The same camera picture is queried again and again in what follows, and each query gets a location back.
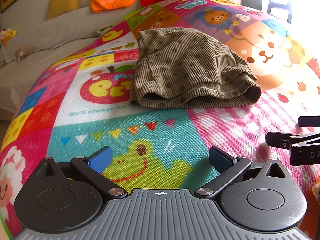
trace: gray ribbed plate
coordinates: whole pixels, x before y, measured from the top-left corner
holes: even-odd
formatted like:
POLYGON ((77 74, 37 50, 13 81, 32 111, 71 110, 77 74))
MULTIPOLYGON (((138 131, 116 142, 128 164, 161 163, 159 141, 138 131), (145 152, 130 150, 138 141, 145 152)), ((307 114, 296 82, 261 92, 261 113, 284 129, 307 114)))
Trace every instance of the gray ribbed plate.
POLYGON ((215 202, 195 198, 185 189, 134 189, 133 193, 124 199, 109 201, 96 220, 80 229, 61 234, 44 234, 24 229, 14 239, 300 240, 309 238, 297 228, 277 234, 247 231, 227 220, 215 202))

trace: cartoon sheep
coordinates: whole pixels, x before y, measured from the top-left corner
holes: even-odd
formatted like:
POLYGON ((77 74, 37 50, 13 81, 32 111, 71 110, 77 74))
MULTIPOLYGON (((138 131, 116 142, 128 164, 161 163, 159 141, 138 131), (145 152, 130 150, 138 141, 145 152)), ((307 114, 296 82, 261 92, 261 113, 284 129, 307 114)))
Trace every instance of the cartoon sheep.
POLYGON ((22 171, 25 166, 26 160, 21 156, 21 151, 12 146, 0 166, 0 212, 6 220, 9 220, 7 205, 14 204, 22 188, 22 171))

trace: pink gingham pattern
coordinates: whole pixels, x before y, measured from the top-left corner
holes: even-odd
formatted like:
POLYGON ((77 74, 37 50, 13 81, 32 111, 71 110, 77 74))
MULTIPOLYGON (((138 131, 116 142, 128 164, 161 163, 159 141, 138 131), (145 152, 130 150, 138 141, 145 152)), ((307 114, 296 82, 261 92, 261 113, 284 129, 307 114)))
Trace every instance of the pink gingham pattern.
POLYGON ((187 112, 208 147, 215 145, 232 156, 244 155, 253 162, 278 158, 304 194, 320 174, 319 165, 291 166, 288 150, 267 146, 265 135, 270 131, 304 133, 307 130, 265 91, 252 106, 187 112))

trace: screw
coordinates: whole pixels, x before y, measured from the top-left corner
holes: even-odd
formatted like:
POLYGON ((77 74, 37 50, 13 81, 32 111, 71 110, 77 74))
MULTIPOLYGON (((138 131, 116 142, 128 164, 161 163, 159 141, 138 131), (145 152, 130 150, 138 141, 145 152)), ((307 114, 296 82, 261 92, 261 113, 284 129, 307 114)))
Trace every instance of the screw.
POLYGON ((202 188, 197 189, 197 193, 201 196, 209 196, 213 193, 213 191, 210 188, 202 187, 202 188))
POLYGON ((121 196, 124 194, 124 190, 122 188, 114 187, 109 190, 109 194, 113 196, 121 196))

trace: beige plush toy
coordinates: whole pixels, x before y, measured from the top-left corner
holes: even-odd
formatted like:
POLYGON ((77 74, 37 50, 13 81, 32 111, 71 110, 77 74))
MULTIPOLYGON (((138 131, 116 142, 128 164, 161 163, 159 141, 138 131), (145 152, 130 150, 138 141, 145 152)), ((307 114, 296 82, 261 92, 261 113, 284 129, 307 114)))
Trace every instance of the beige plush toy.
POLYGON ((25 56, 31 55, 36 52, 36 47, 33 45, 23 45, 16 51, 16 58, 18 62, 24 59, 25 56))

